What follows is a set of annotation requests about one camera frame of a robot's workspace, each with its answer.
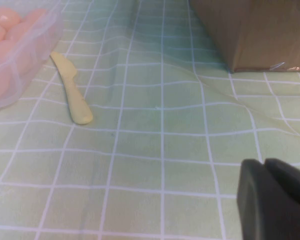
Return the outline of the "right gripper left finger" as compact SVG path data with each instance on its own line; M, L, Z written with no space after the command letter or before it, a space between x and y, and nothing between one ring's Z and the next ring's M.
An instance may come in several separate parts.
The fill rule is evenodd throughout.
M259 161L245 159L241 163L236 201L244 240L265 238L262 201L272 183L271 175Z

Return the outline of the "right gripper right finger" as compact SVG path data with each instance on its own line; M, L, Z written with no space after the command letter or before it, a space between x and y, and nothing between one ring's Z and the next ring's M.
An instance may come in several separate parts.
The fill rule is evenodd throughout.
M277 158L267 158L264 166L283 191L276 200L275 238L300 240L300 170Z

